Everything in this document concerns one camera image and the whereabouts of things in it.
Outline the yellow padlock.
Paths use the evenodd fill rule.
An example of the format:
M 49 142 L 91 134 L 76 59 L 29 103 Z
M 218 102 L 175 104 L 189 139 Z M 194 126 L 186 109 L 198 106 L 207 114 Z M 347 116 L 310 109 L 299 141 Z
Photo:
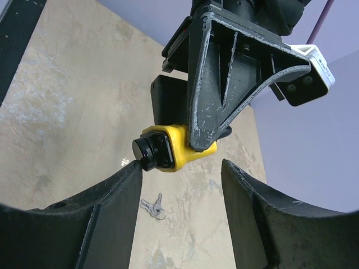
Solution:
M 151 126 L 133 140 L 132 151 L 144 171 L 158 169 L 166 173 L 181 170 L 186 164 L 216 153 L 217 143 L 203 152 L 189 147 L 187 127 L 183 125 Z

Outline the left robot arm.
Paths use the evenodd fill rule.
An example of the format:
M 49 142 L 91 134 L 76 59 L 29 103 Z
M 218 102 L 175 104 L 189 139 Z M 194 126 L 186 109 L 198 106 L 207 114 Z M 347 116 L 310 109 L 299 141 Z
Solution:
M 188 145 L 202 152 L 265 87 L 310 72 L 307 58 L 255 20 L 259 1 L 193 1 L 163 49 L 164 72 L 188 75 Z

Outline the silver yellow padlock keys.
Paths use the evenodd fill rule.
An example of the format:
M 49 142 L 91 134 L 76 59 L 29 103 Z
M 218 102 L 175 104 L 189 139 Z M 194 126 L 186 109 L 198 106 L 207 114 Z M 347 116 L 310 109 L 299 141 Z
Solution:
M 162 207 L 162 193 L 158 194 L 158 198 L 154 203 L 150 203 L 145 199 L 140 200 L 140 207 L 146 210 L 151 217 L 162 221 L 166 218 L 166 213 L 164 208 Z

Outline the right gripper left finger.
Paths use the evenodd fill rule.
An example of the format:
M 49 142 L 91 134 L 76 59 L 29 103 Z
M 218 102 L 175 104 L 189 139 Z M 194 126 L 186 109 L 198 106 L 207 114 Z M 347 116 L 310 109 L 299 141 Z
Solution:
M 1 267 L 128 268 L 141 189 L 133 161 L 45 209 L 1 205 Z

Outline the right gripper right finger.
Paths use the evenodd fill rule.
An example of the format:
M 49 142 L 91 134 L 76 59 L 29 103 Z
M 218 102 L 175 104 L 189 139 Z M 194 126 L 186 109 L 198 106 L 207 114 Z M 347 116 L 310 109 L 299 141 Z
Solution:
M 226 159 L 221 179 L 237 268 L 358 267 L 358 212 L 292 198 Z

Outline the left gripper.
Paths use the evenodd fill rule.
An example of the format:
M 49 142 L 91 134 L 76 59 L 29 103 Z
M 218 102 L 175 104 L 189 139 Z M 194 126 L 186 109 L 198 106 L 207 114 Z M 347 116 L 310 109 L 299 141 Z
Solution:
M 272 25 L 252 15 L 207 11 L 185 18 L 162 51 L 163 71 L 151 84 L 154 124 L 188 124 L 188 144 L 210 147 L 264 88 L 310 72 L 310 61 L 282 43 Z

